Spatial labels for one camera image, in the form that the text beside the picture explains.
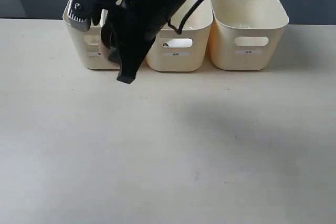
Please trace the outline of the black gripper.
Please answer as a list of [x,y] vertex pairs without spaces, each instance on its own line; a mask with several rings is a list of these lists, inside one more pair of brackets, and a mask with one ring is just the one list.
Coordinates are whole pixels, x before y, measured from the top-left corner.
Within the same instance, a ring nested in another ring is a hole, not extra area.
[[106,23],[100,38],[105,46],[114,47],[119,56],[117,81],[131,84],[164,25],[181,34],[188,18],[195,11],[191,7],[178,26],[171,22],[173,15],[187,0],[112,0],[108,6]]

